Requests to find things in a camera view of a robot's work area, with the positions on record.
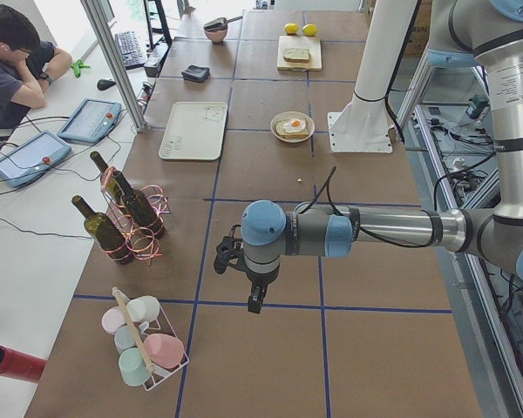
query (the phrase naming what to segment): toast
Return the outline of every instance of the toast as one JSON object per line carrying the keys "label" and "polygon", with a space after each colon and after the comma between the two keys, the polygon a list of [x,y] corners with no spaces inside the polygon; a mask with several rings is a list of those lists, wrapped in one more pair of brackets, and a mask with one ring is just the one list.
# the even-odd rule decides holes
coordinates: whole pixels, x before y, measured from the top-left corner
{"label": "toast", "polygon": [[[303,122],[304,127],[301,130],[289,131],[285,124],[290,124],[291,120],[298,119]],[[308,137],[310,131],[308,129],[308,122],[304,118],[284,119],[277,122],[275,131],[283,139],[303,139]]]}
{"label": "toast", "polygon": [[282,57],[288,63],[310,62],[310,53],[308,48],[287,48],[282,52]]}

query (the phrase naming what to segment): black wallet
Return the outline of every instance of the black wallet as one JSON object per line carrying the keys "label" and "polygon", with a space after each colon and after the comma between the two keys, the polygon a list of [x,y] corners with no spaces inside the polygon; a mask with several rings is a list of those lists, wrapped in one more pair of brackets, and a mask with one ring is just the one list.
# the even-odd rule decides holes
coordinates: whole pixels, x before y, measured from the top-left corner
{"label": "black wallet", "polygon": [[209,67],[190,65],[181,74],[185,80],[203,83],[207,78],[209,78]]}

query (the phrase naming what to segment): black pan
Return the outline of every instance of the black pan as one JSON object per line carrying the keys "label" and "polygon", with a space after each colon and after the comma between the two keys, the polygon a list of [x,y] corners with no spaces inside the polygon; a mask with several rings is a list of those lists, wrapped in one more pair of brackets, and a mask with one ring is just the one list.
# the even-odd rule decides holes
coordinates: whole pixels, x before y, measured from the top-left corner
{"label": "black pan", "polygon": [[203,30],[208,32],[215,32],[217,30],[224,30],[227,28],[227,25],[236,20],[241,20],[242,16],[233,17],[232,19],[227,19],[226,17],[219,17],[211,22],[207,22],[203,25]]}

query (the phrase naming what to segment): computer mouse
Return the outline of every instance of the computer mouse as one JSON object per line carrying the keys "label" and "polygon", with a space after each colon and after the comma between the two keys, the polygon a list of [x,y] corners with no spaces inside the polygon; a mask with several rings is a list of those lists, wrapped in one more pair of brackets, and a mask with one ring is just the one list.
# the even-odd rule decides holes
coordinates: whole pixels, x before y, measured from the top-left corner
{"label": "computer mouse", "polygon": [[97,89],[100,91],[109,89],[113,87],[116,84],[116,81],[114,81],[112,78],[101,78],[97,82]]}

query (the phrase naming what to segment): red tube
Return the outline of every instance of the red tube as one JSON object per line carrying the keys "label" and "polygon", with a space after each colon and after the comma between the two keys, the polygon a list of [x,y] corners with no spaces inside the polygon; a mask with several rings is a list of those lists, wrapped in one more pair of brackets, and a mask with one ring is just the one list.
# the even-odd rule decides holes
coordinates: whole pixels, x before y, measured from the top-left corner
{"label": "red tube", "polygon": [[0,346],[0,375],[38,383],[46,360]]}

